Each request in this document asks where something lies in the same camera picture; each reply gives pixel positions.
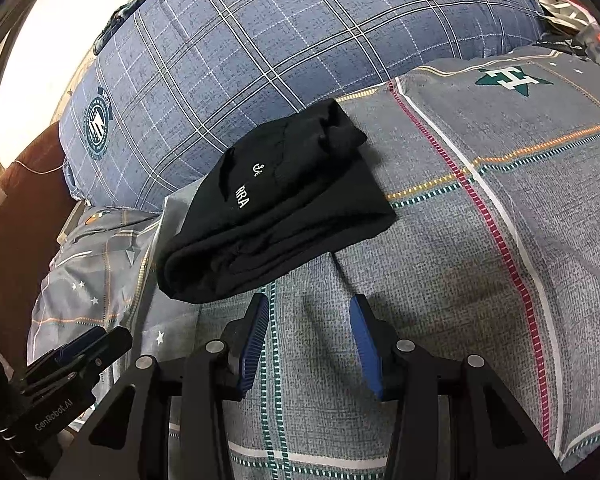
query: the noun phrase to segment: metal screw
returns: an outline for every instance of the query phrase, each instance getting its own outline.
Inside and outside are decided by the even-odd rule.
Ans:
[[[469,363],[469,366],[474,368],[482,368],[484,366],[484,359],[476,354],[471,354],[466,361]]]
[[[209,341],[206,344],[205,349],[210,354],[217,354],[218,352],[221,352],[222,350],[224,350],[224,343],[222,341],[218,341],[218,340]]]
[[[400,339],[400,341],[395,344],[395,347],[400,352],[413,352],[416,348],[416,345],[413,341],[409,341],[408,339]]]
[[[140,368],[141,370],[146,370],[150,368],[154,364],[154,360],[151,359],[148,355],[140,356],[136,359],[136,368]]]

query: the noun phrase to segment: teal dashed line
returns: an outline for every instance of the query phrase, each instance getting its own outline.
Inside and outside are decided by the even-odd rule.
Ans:
[[[414,196],[408,200],[404,200],[403,202],[394,202],[394,203],[392,203],[392,206],[395,209],[401,209],[405,206],[414,205],[414,204],[417,204],[418,202],[422,202],[423,200],[426,200],[427,198],[433,198],[437,195],[442,195],[442,194],[448,193],[449,191],[453,191],[456,189],[460,189],[460,184],[457,182],[455,184],[451,184],[450,186],[440,187],[438,189],[433,189],[432,191],[428,191],[422,195]]]
[[[253,460],[245,460],[233,453],[231,453],[231,458],[235,463],[240,464],[245,467],[254,467],[254,468],[271,468],[271,464],[268,462],[255,462]],[[277,469],[283,469],[283,465],[276,463],[275,467]],[[291,466],[291,471],[294,473],[302,473],[305,475],[314,475],[314,476],[322,476],[324,478],[336,478],[338,480],[382,480],[382,473],[343,473],[340,471],[331,471],[327,469],[316,469],[312,467],[301,467],[301,466]]]
[[[540,162],[542,160],[547,160],[548,158],[551,158],[554,155],[560,155],[561,153],[572,150],[577,146],[584,146],[585,144],[598,139],[600,139],[600,133],[587,137],[586,139],[574,140],[573,142],[569,142],[563,146],[560,146],[559,148],[547,150],[544,153],[539,153],[537,155],[529,155],[524,158],[520,158],[519,160],[516,160],[515,162],[512,162],[510,164],[485,164],[484,167],[488,168],[489,170],[507,172],[513,170],[514,168],[519,168],[520,166],[529,164],[531,162]]]
[[[267,450],[268,467],[271,470],[273,480],[278,480],[278,468],[276,457],[273,455],[273,443],[269,433],[269,416],[267,415],[267,345],[262,346],[260,353],[260,425],[264,437],[264,447]]]
[[[564,458],[567,458],[568,456],[571,456],[574,452],[576,452],[579,449],[582,449],[585,446],[588,446],[589,444],[595,444],[596,442],[600,441],[600,434],[594,437],[590,437],[587,440],[583,440],[581,443],[579,443],[577,446],[572,447],[569,452],[564,456]]]
[[[288,447],[286,446],[285,425],[282,419],[282,382],[280,380],[280,354],[278,346],[278,327],[276,325],[276,282],[270,285],[269,325],[271,327],[271,347],[273,349],[273,384],[274,402],[276,409],[276,425],[282,452],[282,465],[285,479],[291,480],[291,463],[289,462]]]
[[[574,140],[573,142],[569,142],[568,144],[560,146],[559,148],[554,148],[552,150],[548,150],[547,152],[539,153],[538,155],[530,155],[530,156],[526,156],[525,158],[520,158],[519,160],[516,160],[515,162],[512,162],[510,164],[483,164],[479,169],[477,169],[477,172],[480,176],[483,176],[485,173],[487,173],[488,170],[501,171],[503,173],[507,173],[509,171],[514,170],[515,168],[519,168],[520,166],[525,166],[532,162],[540,162],[542,160],[547,160],[548,158],[551,158],[554,155],[559,155],[560,153],[564,153],[564,152],[571,150],[577,146],[584,146],[588,142],[591,142],[592,140],[598,140],[598,139],[600,139],[600,133],[595,134],[594,136],[591,136],[591,137],[587,137],[586,139]],[[470,184],[475,183],[475,179],[472,176],[467,177],[467,180],[469,181]],[[394,209],[402,209],[405,206],[414,205],[419,202],[422,202],[422,201],[426,200],[427,198],[433,198],[435,196],[439,196],[439,195],[448,193],[450,191],[455,191],[456,189],[460,189],[460,188],[461,188],[460,183],[456,182],[454,184],[450,184],[449,186],[440,187],[440,188],[428,191],[422,195],[414,196],[414,197],[412,197],[408,200],[404,200],[402,202],[393,202],[392,207]]]

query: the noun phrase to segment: green star logo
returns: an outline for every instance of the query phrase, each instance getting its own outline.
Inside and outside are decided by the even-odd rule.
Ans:
[[[497,70],[487,70],[479,68],[484,75],[475,83],[477,85],[500,85],[507,90],[515,90],[524,97],[529,97],[529,85],[541,84],[552,85],[551,81],[540,79],[539,77],[531,77],[519,66],[509,66],[507,68],[499,68]]]

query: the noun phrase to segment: blue gripper pad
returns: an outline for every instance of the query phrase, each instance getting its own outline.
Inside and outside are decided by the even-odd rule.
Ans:
[[[349,303],[349,321],[351,323],[353,339],[355,339],[356,346],[358,347],[358,357],[362,365],[362,374],[369,389],[376,394],[378,399],[381,399],[384,390],[382,387],[382,359],[378,354],[378,348],[365,319],[368,318],[370,313],[370,307],[362,294],[357,294],[351,298]]]
[[[238,382],[238,391],[245,394],[253,387],[253,381],[256,377],[258,362],[264,338],[267,335],[269,326],[269,300],[264,294],[257,294],[252,301],[258,301],[256,313],[251,323],[250,333],[240,354],[240,380]]]
[[[69,364],[76,356],[80,355],[81,352],[106,334],[107,331],[101,326],[94,326],[87,330],[87,332],[78,336],[73,341],[60,347],[58,355],[56,356],[56,363],[58,363],[60,367]]]

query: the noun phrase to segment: pillow logo emblem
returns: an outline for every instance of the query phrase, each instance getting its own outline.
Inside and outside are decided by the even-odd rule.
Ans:
[[[497,70],[487,70],[485,68],[479,68],[480,72],[484,72],[484,75],[478,79],[475,83],[477,85],[500,85],[504,86],[507,90],[515,90],[524,97],[529,97],[529,85],[530,84],[541,84],[541,85],[552,85],[551,81],[546,79],[540,79],[539,77],[531,77],[522,70],[519,66],[509,66],[506,68],[499,68]]]
[[[109,121],[113,120],[113,110],[109,93],[98,87],[98,95],[84,111],[82,134],[86,148],[93,160],[101,160],[107,153]]]

